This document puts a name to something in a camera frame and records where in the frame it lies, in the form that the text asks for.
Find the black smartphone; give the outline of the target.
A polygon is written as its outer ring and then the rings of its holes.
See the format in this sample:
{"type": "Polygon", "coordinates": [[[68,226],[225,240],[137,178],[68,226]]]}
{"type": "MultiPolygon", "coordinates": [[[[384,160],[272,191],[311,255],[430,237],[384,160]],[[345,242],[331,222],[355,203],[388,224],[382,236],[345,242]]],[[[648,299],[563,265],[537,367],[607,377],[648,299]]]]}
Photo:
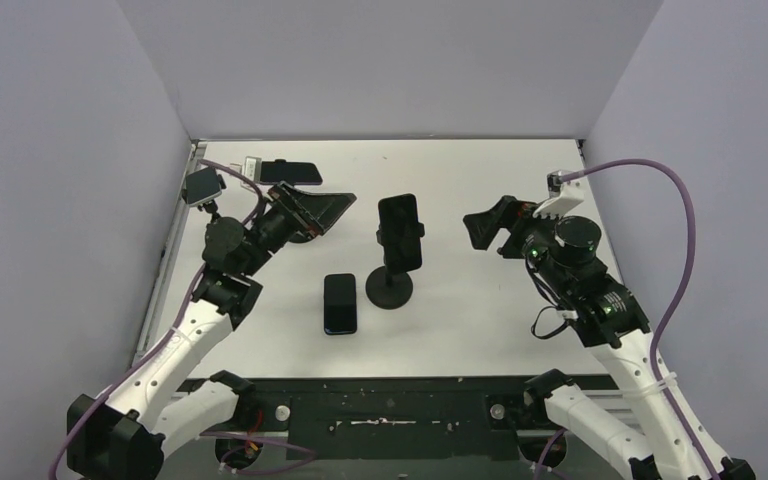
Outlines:
{"type": "Polygon", "coordinates": [[[424,225],[419,221],[416,196],[405,193],[378,202],[377,241],[383,248],[386,270],[398,275],[422,266],[421,239],[424,225]]]}
{"type": "Polygon", "coordinates": [[[326,335],[357,332],[356,278],[351,273],[326,275],[323,281],[323,330],[326,335]]]}

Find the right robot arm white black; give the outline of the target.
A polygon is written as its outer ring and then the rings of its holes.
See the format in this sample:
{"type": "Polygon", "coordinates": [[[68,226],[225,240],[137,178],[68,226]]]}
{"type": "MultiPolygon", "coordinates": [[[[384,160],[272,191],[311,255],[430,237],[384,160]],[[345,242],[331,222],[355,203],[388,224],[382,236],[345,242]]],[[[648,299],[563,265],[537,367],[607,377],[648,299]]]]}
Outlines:
{"type": "Polygon", "coordinates": [[[539,207],[504,196],[491,209],[466,215],[472,247],[486,250],[500,230],[509,231],[499,254],[524,260],[538,292],[608,372],[638,426],[628,427],[557,369],[527,382],[525,419],[572,433],[624,479],[755,478],[749,463],[727,454],[686,409],[675,374],[650,350],[646,315],[597,257],[599,226],[581,216],[540,216],[539,207]]]}

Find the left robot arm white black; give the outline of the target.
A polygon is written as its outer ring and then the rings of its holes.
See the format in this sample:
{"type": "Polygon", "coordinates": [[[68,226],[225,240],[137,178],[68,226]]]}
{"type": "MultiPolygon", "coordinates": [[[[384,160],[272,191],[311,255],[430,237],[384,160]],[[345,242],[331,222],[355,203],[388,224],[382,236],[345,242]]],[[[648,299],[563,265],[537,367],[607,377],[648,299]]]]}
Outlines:
{"type": "Polygon", "coordinates": [[[203,264],[169,329],[124,378],[97,397],[78,397],[67,413],[62,458],[86,479],[154,479],[165,460],[217,424],[243,429],[255,419],[252,384],[227,371],[194,392],[173,394],[204,357],[234,333],[262,291],[253,276],[294,236],[328,232],[356,202],[352,193],[311,193],[281,182],[252,214],[222,216],[212,196],[203,264]]]}

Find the grey smartphone on left stand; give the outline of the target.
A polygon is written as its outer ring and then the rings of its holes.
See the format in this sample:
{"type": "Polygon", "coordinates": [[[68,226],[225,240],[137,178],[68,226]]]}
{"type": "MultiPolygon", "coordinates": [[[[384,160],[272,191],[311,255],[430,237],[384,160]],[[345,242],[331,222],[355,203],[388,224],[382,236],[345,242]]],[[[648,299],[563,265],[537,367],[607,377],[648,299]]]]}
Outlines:
{"type": "Polygon", "coordinates": [[[181,196],[188,207],[199,207],[212,202],[225,189],[223,177],[215,168],[207,167],[185,176],[181,196]]]}

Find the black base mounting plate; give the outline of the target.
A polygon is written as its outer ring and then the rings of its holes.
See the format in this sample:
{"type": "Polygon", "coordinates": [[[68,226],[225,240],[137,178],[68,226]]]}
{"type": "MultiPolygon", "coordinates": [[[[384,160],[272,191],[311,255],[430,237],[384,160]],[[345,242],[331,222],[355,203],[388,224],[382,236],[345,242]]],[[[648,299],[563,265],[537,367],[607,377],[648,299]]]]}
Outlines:
{"type": "Polygon", "coordinates": [[[284,434],[320,460],[515,460],[556,425],[524,377],[257,379],[226,430],[284,434]]]}

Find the aluminium table frame rail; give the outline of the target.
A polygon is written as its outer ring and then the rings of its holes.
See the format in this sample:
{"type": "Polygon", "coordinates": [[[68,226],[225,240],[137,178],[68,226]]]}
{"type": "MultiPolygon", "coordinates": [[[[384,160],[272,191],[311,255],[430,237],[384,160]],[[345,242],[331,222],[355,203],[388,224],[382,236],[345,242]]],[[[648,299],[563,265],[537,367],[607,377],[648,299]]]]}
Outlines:
{"type": "Polygon", "coordinates": [[[141,329],[135,344],[135,349],[128,366],[135,366],[156,342],[159,324],[162,320],[164,304],[168,292],[168,283],[174,271],[174,263],[183,236],[183,224],[186,221],[187,209],[182,199],[182,189],[185,177],[196,169],[196,164],[204,158],[208,141],[197,139],[191,142],[189,157],[184,166],[178,187],[171,204],[171,220],[166,237],[161,246],[159,262],[153,274],[152,289],[141,324],[141,329]]]}

